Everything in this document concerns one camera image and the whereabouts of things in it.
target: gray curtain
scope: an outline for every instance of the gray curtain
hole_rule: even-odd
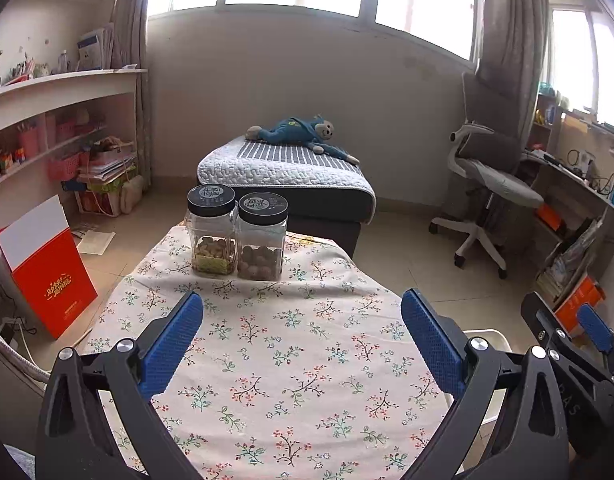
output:
[[[136,63],[147,68],[145,46],[148,0],[116,0],[114,6],[114,49],[112,68]],[[152,182],[151,146],[152,128],[148,74],[138,78],[136,88],[136,149],[138,165],[145,179],[145,186]]]
[[[533,122],[548,24],[549,0],[485,0],[478,78],[517,102],[522,146]]]

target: metal screw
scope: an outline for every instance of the metal screw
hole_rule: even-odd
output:
[[[134,348],[134,342],[131,339],[122,339],[116,345],[116,350],[119,352],[129,352]]]
[[[547,352],[542,346],[532,346],[532,354],[538,359],[545,359]]]
[[[471,340],[471,347],[474,350],[486,350],[489,346],[489,343],[485,341],[482,337],[475,337]]]
[[[58,353],[58,358],[61,361],[66,361],[68,360],[71,356],[74,355],[74,350],[67,347],[67,348],[63,348],[59,353]]]

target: stuffed animal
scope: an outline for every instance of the stuffed animal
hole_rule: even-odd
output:
[[[334,126],[321,116],[316,116],[312,121],[303,121],[290,117],[280,121],[271,130],[265,130],[260,126],[252,126],[247,130],[245,138],[249,140],[262,139],[270,144],[280,144],[289,142],[301,144],[312,150],[317,155],[327,153],[341,160],[346,160],[350,164],[358,164],[355,156],[349,155],[345,150],[336,146],[324,144],[323,140],[328,140],[334,134]]]

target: window sill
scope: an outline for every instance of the window sill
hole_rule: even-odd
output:
[[[465,59],[449,50],[438,46],[437,44],[430,43],[429,41],[418,38],[403,30],[387,27],[380,23],[366,23],[357,16],[348,16],[346,14],[339,14],[337,12],[331,12],[330,10],[312,9],[311,7],[300,6],[282,6],[272,4],[225,4],[224,6],[212,6],[212,7],[191,7],[189,9],[171,10],[168,12],[162,12],[160,14],[154,14],[148,17],[150,21],[159,21],[162,19],[169,19],[178,16],[185,16],[188,14],[206,13],[206,12],[264,12],[264,13],[289,13],[299,14],[302,16],[313,16],[318,18],[329,18],[335,20],[338,23],[344,24],[344,28],[351,28],[357,32],[365,32],[369,34],[376,34],[382,38],[397,38],[403,41],[410,41],[416,43],[427,50],[440,56],[445,56],[454,62],[463,65],[469,70],[476,69],[476,63]]]

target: power strip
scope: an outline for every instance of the power strip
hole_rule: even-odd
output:
[[[18,341],[14,339],[14,327],[17,325],[17,319],[13,317],[3,317],[0,324],[0,335],[4,341],[14,351],[18,351]],[[23,325],[25,325],[25,319],[20,318]]]

